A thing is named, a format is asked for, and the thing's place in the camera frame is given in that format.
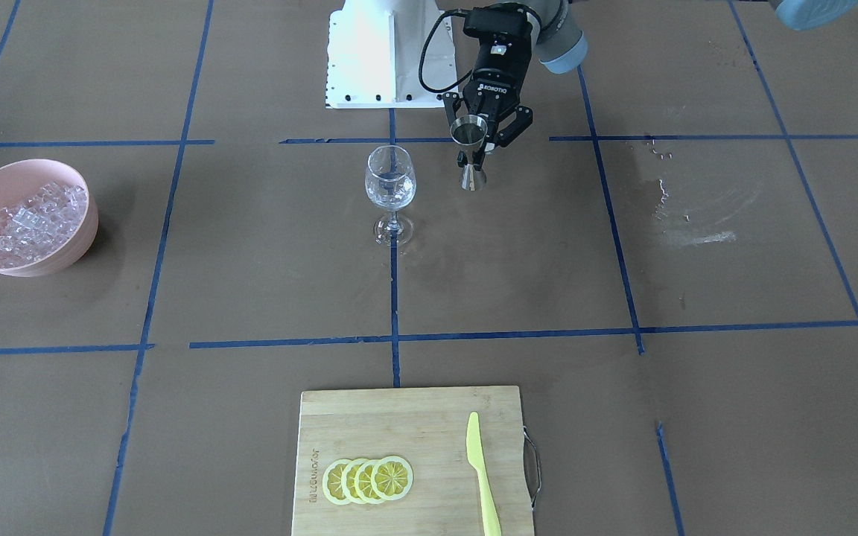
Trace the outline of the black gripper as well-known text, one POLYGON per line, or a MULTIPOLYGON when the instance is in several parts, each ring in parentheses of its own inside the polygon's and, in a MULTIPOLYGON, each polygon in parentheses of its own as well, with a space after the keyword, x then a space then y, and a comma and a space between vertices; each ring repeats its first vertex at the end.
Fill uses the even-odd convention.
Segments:
MULTIPOLYGON (((472 74, 462 90, 463 101, 471 115, 486 120, 486 153, 507 148, 533 123, 533 111, 520 105, 520 94, 531 61, 530 37, 480 35, 479 54, 472 74), (511 115, 511 121, 500 122, 511 115)), ((455 138, 457 111, 462 106, 459 92, 443 92, 442 104, 449 135, 455 138)))

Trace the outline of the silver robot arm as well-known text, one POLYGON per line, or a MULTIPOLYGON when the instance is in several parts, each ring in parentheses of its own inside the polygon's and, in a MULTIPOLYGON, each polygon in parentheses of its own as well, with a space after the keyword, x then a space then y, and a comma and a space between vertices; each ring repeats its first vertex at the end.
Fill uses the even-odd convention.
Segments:
POLYGON ((585 32, 570 13, 570 1, 498 1, 486 7, 446 10, 479 44, 473 68, 442 89, 423 85, 442 101, 460 161, 480 165, 484 155, 509 146, 533 122, 521 105, 529 65, 537 58, 553 74, 573 71, 585 60, 585 32))

